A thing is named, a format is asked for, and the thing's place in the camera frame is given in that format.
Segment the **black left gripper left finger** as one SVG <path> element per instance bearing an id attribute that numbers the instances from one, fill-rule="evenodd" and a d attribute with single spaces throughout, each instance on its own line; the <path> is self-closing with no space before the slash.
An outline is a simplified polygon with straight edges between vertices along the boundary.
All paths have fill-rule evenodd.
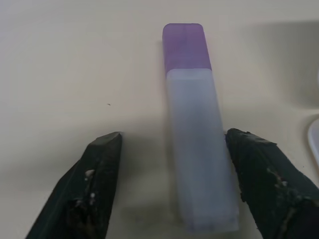
<path id="1" fill-rule="evenodd" d="M 121 150 L 120 132 L 89 143 L 57 182 L 25 239 L 105 239 Z"/>

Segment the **translucent pencil case purple lid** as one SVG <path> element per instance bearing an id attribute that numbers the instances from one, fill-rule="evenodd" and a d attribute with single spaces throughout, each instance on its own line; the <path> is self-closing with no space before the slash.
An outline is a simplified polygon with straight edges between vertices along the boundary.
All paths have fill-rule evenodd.
<path id="1" fill-rule="evenodd" d="M 181 218 L 192 232 L 236 231 L 235 178 L 203 27 L 167 24 L 162 45 Z"/>

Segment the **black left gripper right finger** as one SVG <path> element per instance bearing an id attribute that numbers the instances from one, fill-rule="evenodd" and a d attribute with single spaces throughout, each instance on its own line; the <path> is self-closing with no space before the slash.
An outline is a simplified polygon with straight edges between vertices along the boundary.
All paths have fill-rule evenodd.
<path id="1" fill-rule="evenodd" d="M 319 239 L 319 187 L 273 142 L 231 128 L 226 145 L 263 239 Z"/>

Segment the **white translucent plastic container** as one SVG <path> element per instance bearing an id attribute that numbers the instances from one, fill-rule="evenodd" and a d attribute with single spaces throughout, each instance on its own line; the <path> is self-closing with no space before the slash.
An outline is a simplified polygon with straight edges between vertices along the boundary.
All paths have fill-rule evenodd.
<path id="1" fill-rule="evenodd" d="M 314 120 L 308 128 L 308 142 L 319 169 L 319 118 Z"/>

